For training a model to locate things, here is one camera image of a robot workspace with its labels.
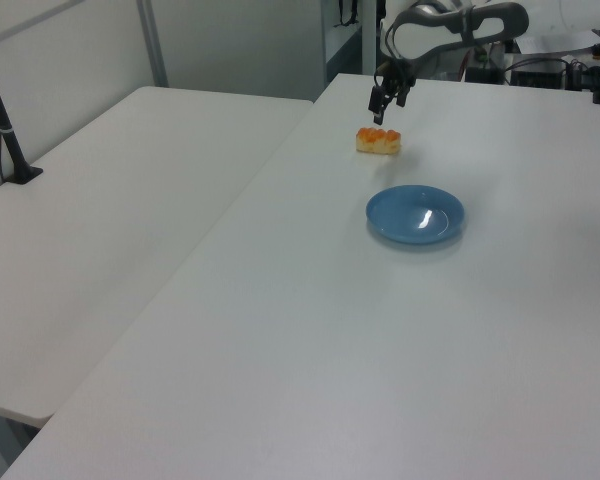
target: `blue bowl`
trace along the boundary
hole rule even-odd
[[[383,190],[369,200],[367,218],[380,235],[400,243],[422,245],[460,233],[464,207],[444,190],[403,185]]]

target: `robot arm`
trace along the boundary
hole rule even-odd
[[[382,124],[393,99],[404,106],[418,69],[444,51],[525,35],[553,35],[600,26],[600,0],[492,0],[450,10],[440,0],[387,0],[381,49],[389,57],[369,109]]]

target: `white wall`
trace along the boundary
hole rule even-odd
[[[29,162],[145,85],[135,0],[86,0],[0,42],[0,92]]]
[[[358,1],[358,20],[362,21],[362,2]],[[340,8],[338,0],[322,0],[322,11],[324,16],[324,44],[327,62],[338,53],[338,50],[360,29],[361,24],[348,27],[337,27],[340,22]],[[351,0],[343,1],[342,19],[346,23],[351,18]]]
[[[177,88],[316,100],[325,87],[321,0],[154,0]]]
[[[66,3],[65,0],[0,0],[0,34]]]

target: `tabletop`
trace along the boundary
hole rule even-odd
[[[5,480],[600,479],[600,107],[418,81],[357,153],[338,77]],[[460,237],[384,241],[425,184]]]
[[[0,187],[0,415],[44,424],[310,106],[142,88]]]

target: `blue plate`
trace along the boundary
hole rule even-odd
[[[393,187],[367,204],[367,218],[378,233],[401,243],[435,243],[462,228],[464,208],[456,197],[423,185]]]

